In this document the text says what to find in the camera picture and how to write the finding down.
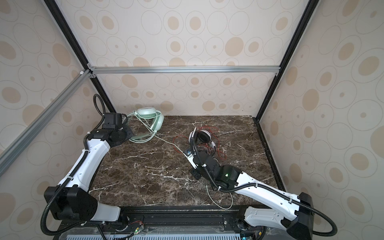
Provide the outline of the white black red headphones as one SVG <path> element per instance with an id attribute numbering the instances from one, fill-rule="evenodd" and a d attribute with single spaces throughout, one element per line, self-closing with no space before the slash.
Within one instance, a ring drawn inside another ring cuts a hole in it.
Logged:
<path id="1" fill-rule="evenodd" d="M 207 130 L 198 130 L 197 128 L 194 128 L 192 132 L 189 134 L 189 143 L 191 147 L 191 151 L 194 154 L 194 143 L 203 143 L 203 144 L 209 144 L 211 146 L 211 156 L 213 157 L 216 153 L 216 144 L 212 141 L 212 136 Z"/>

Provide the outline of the mint green headphones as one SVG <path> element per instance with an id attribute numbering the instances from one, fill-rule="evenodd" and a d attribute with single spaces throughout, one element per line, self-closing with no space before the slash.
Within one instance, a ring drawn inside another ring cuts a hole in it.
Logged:
<path id="1" fill-rule="evenodd" d="M 142 144 L 150 141 L 161 129 L 164 122 L 164 115 L 154 107 L 140 108 L 127 115 L 127 120 L 136 118 L 149 131 L 148 134 L 133 136 L 130 142 Z"/>

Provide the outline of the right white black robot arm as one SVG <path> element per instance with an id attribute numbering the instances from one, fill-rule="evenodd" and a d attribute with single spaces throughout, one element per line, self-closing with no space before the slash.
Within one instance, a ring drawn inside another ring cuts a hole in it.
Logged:
<path id="1" fill-rule="evenodd" d="M 215 191 L 249 197 L 267 209 L 247 207 L 241 221 L 249 226 L 285 230 L 296 240 L 311 240 L 313 236 L 333 237 L 338 232 L 335 222 L 316 210 L 312 197 L 280 191 L 266 185 L 231 165 L 220 165 L 204 151 L 184 151 L 192 165 L 191 174 L 208 180 Z"/>

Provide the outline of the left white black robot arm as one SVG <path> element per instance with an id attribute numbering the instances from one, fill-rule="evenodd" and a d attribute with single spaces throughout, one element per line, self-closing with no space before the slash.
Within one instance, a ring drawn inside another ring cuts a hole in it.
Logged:
<path id="1" fill-rule="evenodd" d="M 125 114 L 105 113 L 101 123 L 101 129 L 93 129 L 84 137 L 84 149 L 68 174 L 57 186 L 45 190 L 47 205 L 40 221 L 43 234 L 55 236 L 87 222 L 120 220 L 121 208 L 100 203 L 90 195 L 89 188 L 110 148 L 121 145 L 134 134 L 128 126 L 128 117 Z M 70 220 L 73 223 L 61 230 L 49 230 L 49 213 L 56 220 Z"/>

